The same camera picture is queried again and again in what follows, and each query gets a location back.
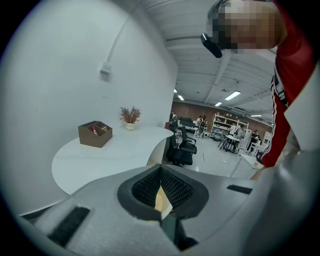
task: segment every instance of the brown wooden box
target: brown wooden box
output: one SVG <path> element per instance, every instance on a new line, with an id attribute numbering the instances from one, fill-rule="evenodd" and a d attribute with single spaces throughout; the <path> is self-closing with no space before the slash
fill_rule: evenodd
<path id="1" fill-rule="evenodd" d="M 80 125 L 78 126 L 78 131 L 80 144 L 96 148 L 102 148 L 112 137 L 112 128 L 100 121 L 92 121 Z"/>

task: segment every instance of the white reception desk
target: white reception desk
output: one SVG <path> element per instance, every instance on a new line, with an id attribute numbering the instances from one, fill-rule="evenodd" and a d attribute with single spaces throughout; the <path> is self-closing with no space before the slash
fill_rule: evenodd
<path id="1" fill-rule="evenodd" d="M 143 126 L 133 131 L 121 127 L 113 130 L 113 137 L 102 148 L 81 145 L 76 138 L 54 156 L 53 178 L 71 195 L 94 180 L 160 164 L 166 139 L 172 135 L 172 131 L 160 127 Z"/>

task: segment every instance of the brick wall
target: brick wall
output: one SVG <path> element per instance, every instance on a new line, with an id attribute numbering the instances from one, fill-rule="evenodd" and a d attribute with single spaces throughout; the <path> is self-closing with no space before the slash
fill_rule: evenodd
<path id="1" fill-rule="evenodd" d="M 252 119 L 243 117 L 239 114 L 230 113 L 228 111 L 220 110 L 217 108 L 206 107 L 206 106 L 199 106 L 193 105 L 188 103 L 180 103 L 180 102 L 173 102 L 171 107 L 171 112 L 174 112 L 178 117 L 187 117 L 192 118 L 192 120 L 197 120 L 199 116 L 206 115 L 208 127 L 211 128 L 211 122 L 214 115 L 219 112 L 220 115 L 224 114 L 232 114 L 230 119 L 240 120 L 243 123 L 249 123 L 249 129 L 254 131 L 257 130 L 258 134 L 260 135 L 261 139 L 264 139 L 265 132 L 272 132 L 272 128 L 267 126 L 261 122 L 254 121 Z"/>

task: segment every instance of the white pot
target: white pot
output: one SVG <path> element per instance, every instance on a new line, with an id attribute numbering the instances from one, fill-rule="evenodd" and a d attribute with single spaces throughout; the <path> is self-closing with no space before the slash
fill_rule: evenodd
<path id="1" fill-rule="evenodd" d="M 135 129 L 135 124 L 134 123 L 126 123 L 125 128 L 128 131 L 133 131 Z"/>

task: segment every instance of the white stripe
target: white stripe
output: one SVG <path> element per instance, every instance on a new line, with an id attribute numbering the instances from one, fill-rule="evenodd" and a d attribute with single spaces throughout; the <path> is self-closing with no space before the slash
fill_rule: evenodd
<path id="1" fill-rule="evenodd" d="M 274 138 L 275 135 L 275 130 L 276 130 L 276 116 L 277 116 L 277 104 L 276 104 L 276 100 L 275 100 L 275 78 L 273 78 L 273 86 L 271 85 L 271 94 L 272 94 L 272 112 L 273 112 L 273 129 L 272 129 L 272 136 L 271 136 L 271 140 L 270 140 L 270 144 L 268 149 L 264 152 L 264 154 L 261 157 L 261 160 L 263 159 L 263 157 L 270 152 L 271 148 L 272 148 L 272 139 Z"/>
<path id="2" fill-rule="evenodd" d="M 285 91 L 284 84 L 282 83 L 281 78 L 278 73 L 278 70 L 277 70 L 277 65 L 274 65 L 274 71 L 275 71 L 276 78 L 278 78 L 278 82 L 279 82 L 280 87 L 283 89 L 283 91 Z"/>

